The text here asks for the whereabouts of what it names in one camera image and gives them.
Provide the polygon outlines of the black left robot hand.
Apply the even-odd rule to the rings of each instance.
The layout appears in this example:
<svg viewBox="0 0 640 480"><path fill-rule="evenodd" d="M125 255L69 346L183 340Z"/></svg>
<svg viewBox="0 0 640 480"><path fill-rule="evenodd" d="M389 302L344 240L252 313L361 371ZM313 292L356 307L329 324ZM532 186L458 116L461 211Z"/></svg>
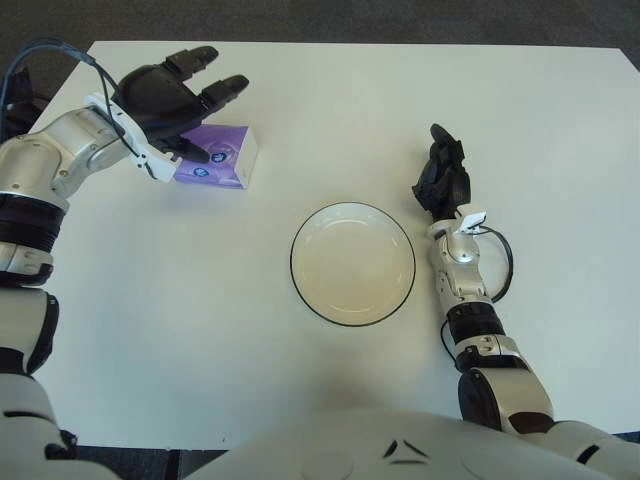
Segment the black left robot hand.
<svg viewBox="0 0 640 480"><path fill-rule="evenodd" d="M249 85L243 75L216 81L196 94L185 84L218 57L211 46L181 50L160 64L144 65L119 83L115 102L136 122L149 144L195 163L209 154L184 135L235 100Z"/></svg>

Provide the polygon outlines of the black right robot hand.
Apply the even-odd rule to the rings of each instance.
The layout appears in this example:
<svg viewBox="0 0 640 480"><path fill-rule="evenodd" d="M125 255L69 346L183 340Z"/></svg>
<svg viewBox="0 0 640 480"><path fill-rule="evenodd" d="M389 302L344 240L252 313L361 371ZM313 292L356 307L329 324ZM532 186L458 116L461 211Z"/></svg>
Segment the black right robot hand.
<svg viewBox="0 0 640 480"><path fill-rule="evenodd" d="M457 208L471 201L471 186L462 142L437 123L431 125L430 134L428 160L412 192L433 222L438 222L454 219Z"/></svg>

